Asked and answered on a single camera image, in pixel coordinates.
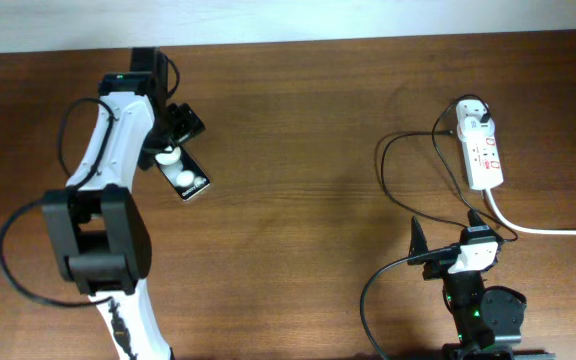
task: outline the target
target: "white power strip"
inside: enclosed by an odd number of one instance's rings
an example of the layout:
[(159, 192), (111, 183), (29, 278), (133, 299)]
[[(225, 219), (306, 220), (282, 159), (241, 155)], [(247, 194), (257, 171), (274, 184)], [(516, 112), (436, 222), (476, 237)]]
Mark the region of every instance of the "white power strip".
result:
[(481, 119), (488, 111), (479, 100), (462, 100), (457, 104), (457, 135), (461, 140), (473, 190), (491, 189), (504, 182), (495, 140), (495, 122)]
[(501, 185), (501, 161), (495, 140), (495, 122), (479, 100), (462, 100), (457, 104), (457, 134), (464, 150), (468, 183), (473, 190), (483, 190), (495, 216), (508, 228), (530, 234), (572, 235), (576, 230), (532, 229), (515, 225), (502, 214), (490, 189)]

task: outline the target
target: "white cable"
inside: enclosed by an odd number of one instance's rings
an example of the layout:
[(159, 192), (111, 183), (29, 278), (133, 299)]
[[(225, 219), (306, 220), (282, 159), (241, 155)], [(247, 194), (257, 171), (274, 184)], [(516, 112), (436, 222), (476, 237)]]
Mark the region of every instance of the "white cable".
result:
[(497, 204), (495, 204), (495, 199), (492, 197), (492, 192), (490, 191), (490, 189), (485, 189), (484, 191), (486, 192), (486, 198), (488, 199), (488, 204), (490, 204), (492, 211), (495, 213), (499, 221), (501, 221), (502, 223), (504, 223), (504, 225), (508, 226), (509, 228), (515, 231), (521, 231), (530, 234), (541, 234), (541, 235), (576, 235), (576, 230), (542, 230), (542, 229), (530, 229), (515, 225), (510, 221), (508, 221), (508, 219), (506, 219), (503, 215), (501, 215), (501, 211), (499, 211)]

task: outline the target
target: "white wall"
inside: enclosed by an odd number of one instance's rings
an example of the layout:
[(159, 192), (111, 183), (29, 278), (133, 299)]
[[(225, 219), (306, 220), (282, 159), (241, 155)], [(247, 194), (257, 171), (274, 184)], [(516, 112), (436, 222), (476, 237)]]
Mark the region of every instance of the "white wall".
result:
[(0, 0), (0, 52), (576, 29), (576, 0)]

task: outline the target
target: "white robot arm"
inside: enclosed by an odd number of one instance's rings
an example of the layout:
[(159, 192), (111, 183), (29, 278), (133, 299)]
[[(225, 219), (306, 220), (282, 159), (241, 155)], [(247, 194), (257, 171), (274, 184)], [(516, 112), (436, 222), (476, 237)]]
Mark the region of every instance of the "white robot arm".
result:
[[(104, 77), (99, 101), (92, 99), (100, 105), (84, 158), (66, 189), (42, 200), (60, 273), (97, 304), (122, 360), (174, 359), (150, 304), (150, 238), (131, 195), (137, 167), (162, 154), (167, 164), (181, 162), (181, 143), (204, 129), (187, 105), (165, 106), (167, 63), (157, 49), (134, 49), (130, 72)], [(79, 226), (98, 218), (104, 231)]]

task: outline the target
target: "wooden table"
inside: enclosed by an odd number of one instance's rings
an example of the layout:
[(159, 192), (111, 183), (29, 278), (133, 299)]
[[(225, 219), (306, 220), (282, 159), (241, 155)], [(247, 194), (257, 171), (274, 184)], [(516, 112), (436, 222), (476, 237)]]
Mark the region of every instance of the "wooden table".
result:
[[(166, 48), (182, 70), (174, 100), (207, 131), (189, 151), (213, 179), (182, 203), (157, 171), (138, 172), (134, 197), (150, 232), (149, 291), (182, 359), (333, 359), (371, 354), (358, 300), (370, 275), (406, 255), (411, 214), (383, 195), (374, 172), (386, 134), (429, 130), (451, 99), (490, 104), (505, 183), (505, 215), (576, 228), (576, 32)], [(0, 55), (0, 226), (13, 209), (63, 187), (55, 135), (66, 106), (95, 96), (129, 50)], [(95, 109), (66, 135), (74, 167)], [(455, 125), (454, 116), (443, 124)], [(456, 139), (441, 139), (465, 188)], [(386, 166), (402, 201), (466, 221), (429, 138), (402, 140)], [(480, 197), (467, 197), (483, 206)], [(431, 247), (459, 229), (422, 221)], [(81, 299), (58, 275), (42, 217), (11, 230), (6, 254), (33, 290)], [(503, 248), (487, 285), (523, 292), (520, 348), (576, 359), (576, 237), (523, 235)], [(456, 341), (441, 282), (418, 267), (383, 276), (367, 300), (392, 354)], [(0, 359), (114, 359), (95, 309), (60, 310), (17, 295), (0, 274)]]

